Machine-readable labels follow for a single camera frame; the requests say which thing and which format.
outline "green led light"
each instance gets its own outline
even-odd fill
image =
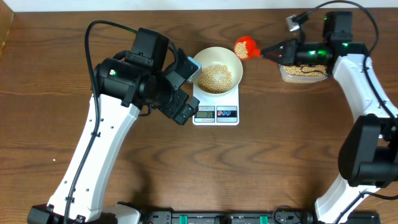
[[[118,75],[118,72],[115,71],[115,70],[113,70],[113,69],[111,69],[111,71],[109,72],[109,74],[110,74],[110,75],[113,75],[113,76],[117,76],[117,75]]]
[[[326,54],[327,54],[326,50],[319,50],[318,51],[318,55],[326,56]]]
[[[310,55],[320,55],[320,56],[326,56],[328,52],[326,50],[319,50],[318,53],[316,50],[311,50],[308,52]]]

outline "white bowl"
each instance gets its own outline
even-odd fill
[[[238,87],[239,82],[242,80],[243,67],[240,59],[235,55],[234,52],[225,49],[223,47],[209,47],[202,50],[193,58],[201,64],[202,69],[209,67],[210,65],[226,65],[228,70],[232,74],[232,85],[228,91],[224,93],[208,93],[202,90],[198,86],[198,78],[193,81],[193,84],[205,95],[207,96],[224,96],[231,93],[235,88]]]

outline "white wall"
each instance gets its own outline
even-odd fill
[[[310,8],[325,0],[4,0],[14,12]],[[398,7],[398,0],[353,0],[364,7]],[[331,4],[329,7],[351,7]]]

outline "dried chickpeas in bowl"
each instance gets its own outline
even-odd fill
[[[208,93],[224,93],[231,88],[232,73],[226,65],[210,65],[199,76],[198,86]]]

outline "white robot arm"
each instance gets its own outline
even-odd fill
[[[380,106],[368,81],[363,73],[362,54],[348,54],[339,57],[333,69],[333,77],[342,87],[347,98],[349,107],[353,114],[354,121],[361,115],[375,114],[378,118],[389,118],[386,111]],[[385,101],[385,105],[393,114],[398,114],[398,109],[391,103],[384,93],[379,80],[377,79],[372,60],[367,59],[369,77],[372,80],[379,96]],[[315,202],[317,219],[324,223],[335,223],[340,214],[347,208],[360,192],[377,192],[380,188],[375,185],[359,185],[350,187],[347,180],[341,174],[328,189],[325,195],[318,198]],[[360,198],[341,218],[340,223],[347,221],[348,215],[367,197]]]
[[[107,58],[95,71],[90,70],[94,94],[80,141],[58,189],[44,209],[42,205],[32,208],[29,223],[58,223],[64,219],[64,223],[137,224],[140,213],[127,204],[103,208],[106,185],[124,137],[144,105],[159,109],[180,125],[198,110],[199,101],[193,97],[187,103],[188,94],[180,89],[185,81],[192,81],[201,73],[198,62],[187,57],[182,49],[177,50],[168,38],[151,30],[140,28],[137,32],[112,22],[94,21],[88,33],[97,23],[135,32],[136,39],[131,50]],[[168,49],[174,53],[175,61],[162,71]],[[94,133],[98,115],[99,126]]]

